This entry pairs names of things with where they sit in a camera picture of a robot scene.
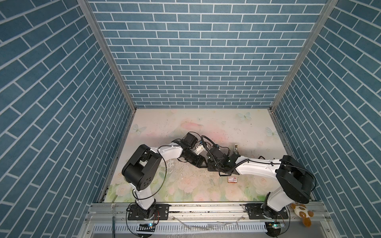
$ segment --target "small box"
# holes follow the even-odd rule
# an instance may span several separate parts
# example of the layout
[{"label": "small box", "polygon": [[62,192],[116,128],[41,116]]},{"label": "small box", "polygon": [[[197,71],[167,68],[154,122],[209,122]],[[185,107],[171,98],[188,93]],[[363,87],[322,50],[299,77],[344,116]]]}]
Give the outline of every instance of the small box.
[{"label": "small box", "polygon": [[237,182],[237,177],[235,177],[235,176],[229,176],[229,177],[227,177],[227,182],[228,183],[236,183]]}]

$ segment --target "brown and white stuffed animal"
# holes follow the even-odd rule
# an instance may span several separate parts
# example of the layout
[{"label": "brown and white stuffed animal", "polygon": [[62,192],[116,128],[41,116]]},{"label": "brown and white stuffed animal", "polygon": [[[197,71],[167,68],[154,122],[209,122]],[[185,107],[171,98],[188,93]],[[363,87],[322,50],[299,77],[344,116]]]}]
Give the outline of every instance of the brown and white stuffed animal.
[{"label": "brown and white stuffed animal", "polygon": [[306,227],[311,226],[310,217],[314,216],[314,212],[309,211],[304,204],[301,203],[291,203],[291,207],[294,209],[295,214],[303,219],[303,224]]}]

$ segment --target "blue brick wall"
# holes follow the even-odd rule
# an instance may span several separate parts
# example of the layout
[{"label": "blue brick wall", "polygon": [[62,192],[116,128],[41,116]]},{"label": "blue brick wall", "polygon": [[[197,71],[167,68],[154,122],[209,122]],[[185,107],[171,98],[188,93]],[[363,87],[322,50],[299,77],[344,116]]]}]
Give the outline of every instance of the blue brick wall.
[{"label": "blue brick wall", "polygon": [[0,237],[72,237],[131,113],[76,0],[0,1]]},{"label": "blue brick wall", "polygon": [[380,12],[339,0],[275,111],[342,237],[380,237]]},{"label": "blue brick wall", "polygon": [[326,0],[94,1],[137,107],[268,108]]}]

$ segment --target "floral tabletop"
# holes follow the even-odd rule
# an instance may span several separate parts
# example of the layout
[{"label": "floral tabletop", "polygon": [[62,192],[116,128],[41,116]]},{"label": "floral tabletop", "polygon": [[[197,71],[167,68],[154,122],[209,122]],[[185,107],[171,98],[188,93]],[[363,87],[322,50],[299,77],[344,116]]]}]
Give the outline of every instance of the floral tabletop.
[{"label": "floral tabletop", "polygon": [[[266,109],[138,109],[129,131],[105,202],[134,202],[132,187],[121,174],[123,166],[141,144],[166,145],[187,132],[206,135],[216,144],[239,154],[266,159],[282,158],[286,151]],[[168,160],[162,189],[154,196],[158,202],[184,201],[263,201],[279,187],[277,180],[255,175],[238,175],[237,183],[206,168],[197,168],[177,159]],[[155,192],[165,175],[162,161],[151,183]]]}]

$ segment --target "robotic arm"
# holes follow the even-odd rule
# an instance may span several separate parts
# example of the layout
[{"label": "robotic arm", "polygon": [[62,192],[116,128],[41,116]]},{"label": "robotic arm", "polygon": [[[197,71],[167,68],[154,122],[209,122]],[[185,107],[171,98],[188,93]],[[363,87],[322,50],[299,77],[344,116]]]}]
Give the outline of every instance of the robotic arm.
[{"label": "robotic arm", "polygon": [[[219,171],[218,168],[224,168],[227,169],[226,171],[231,170],[234,174],[254,174],[278,180],[280,187],[268,193],[261,206],[263,214],[267,217],[275,218],[279,211],[293,201],[309,202],[314,178],[291,156],[284,155],[280,160],[260,160],[241,156],[235,150],[228,157],[214,143],[211,149],[205,149],[203,145],[199,145],[192,151],[197,141],[194,135],[188,133],[185,138],[172,141],[168,145],[160,147],[141,145],[123,167],[122,174],[136,191],[138,209],[142,217],[149,219],[153,216],[156,201],[149,185],[161,159],[167,161],[179,157],[183,157],[198,168],[205,168],[203,166],[205,162],[208,165],[208,171]],[[209,158],[214,158],[213,161],[209,159],[207,162],[200,155],[204,149],[208,151]]]}]

